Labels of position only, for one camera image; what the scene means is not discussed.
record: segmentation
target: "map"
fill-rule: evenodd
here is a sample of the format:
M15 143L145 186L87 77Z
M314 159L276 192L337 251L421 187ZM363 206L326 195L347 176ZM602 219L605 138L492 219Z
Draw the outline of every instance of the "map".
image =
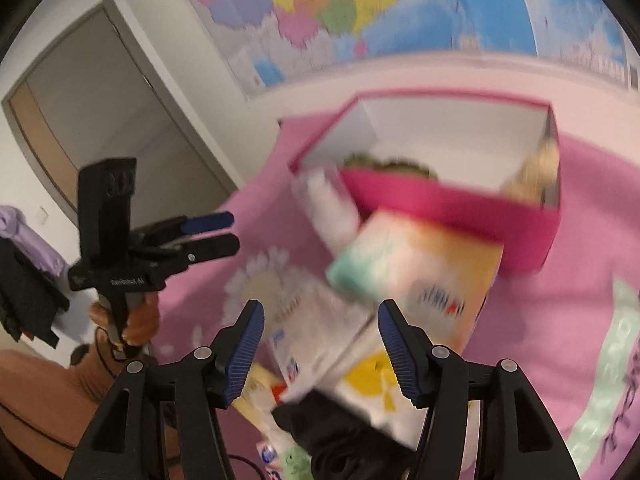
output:
M432 50L540 56L626 84L601 0L190 0L247 95L347 63Z

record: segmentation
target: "door frame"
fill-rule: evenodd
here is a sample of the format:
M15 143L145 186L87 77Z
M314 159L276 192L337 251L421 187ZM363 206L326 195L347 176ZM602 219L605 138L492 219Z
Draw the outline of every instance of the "door frame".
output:
M31 149L31 145L27 140L24 132L22 131L17 118L14 115L14 110L10 104L10 101L14 97L18 88L20 88L20 86L26 82L29 74L34 70L34 68L39 63L41 63L62 40L64 40L69 34L71 34L77 28L81 27L84 22L86 22L99 12L105 13L108 20L111 22L111 25L113 26L113 30L120 38L120 41L133 60L133 63L136 65L137 69L140 71L143 78L149 85L149 88L151 88L151 91L155 94L162 107L168 113L169 117L174 121L178 130L183 134L184 139L193 148L193 151L196 153L196 155L200 157L213 177L220 183L222 189L224 189L229 195L231 195L238 189L236 184L231 179L231 177L228 176L220 163L216 160L206 142L202 139L200 134L188 120L187 116L180 108L180 105L175 101L173 95L166 87L166 85L162 81L162 78L158 75L158 72L156 72L155 67L136 40L135 35L129 28L129 25L127 25L126 20L120 13L118 6L114 0L101 1L98 5L89 9L78 20L67 27L58 37L56 37L54 41L52 41L49 45L47 45L46 48L44 48L40 52L38 57L33 61L33 63L30 64L28 69L25 70L20 78L18 78L11 90L2 99L2 111L7 118L9 127L14 134L14 137L18 143L18 146L20 147L22 154L24 155L34 174L36 174L36 176L38 177L40 183L44 186L44 188L47 190L47 192L53 198L59 208L62 209L65 215L73 222L73 224L78 226L78 213L74 204L70 203L65 195L58 189L55 181L52 179L46 168L38 159L37 153L35 153Z

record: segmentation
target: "pink box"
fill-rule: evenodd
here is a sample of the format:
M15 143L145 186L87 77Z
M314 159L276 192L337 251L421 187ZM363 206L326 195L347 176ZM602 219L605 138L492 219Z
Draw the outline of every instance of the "pink box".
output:
M498 195L536 151L557 137L549 103L465 91L397 91L351 100L298 154L292 170L341 165L354 152L407 157L433 168L440 180L342 170L367 216L379 208L405 212L504 243L500 272L539 270L561 217L560 179L534 207Z

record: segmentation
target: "human hand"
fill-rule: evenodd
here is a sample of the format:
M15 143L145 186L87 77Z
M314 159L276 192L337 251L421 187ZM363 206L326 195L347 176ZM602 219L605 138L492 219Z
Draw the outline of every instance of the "human hand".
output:
M104 329L113 322L110 311L97 302L89 307L89 317ZM129 314L122 338L130 346L143 346L158 333L159 328L158 293L145 292L145 303Z

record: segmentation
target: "green ribbon print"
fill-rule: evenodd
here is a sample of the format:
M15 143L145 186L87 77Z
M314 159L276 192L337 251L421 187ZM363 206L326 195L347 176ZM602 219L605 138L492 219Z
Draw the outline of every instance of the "green ribbon print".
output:
M613 304L613 319L598 356L591 397L566 441L580 476L596 458L626 392L624 377L640 335L638 292L616 277L613 279Z

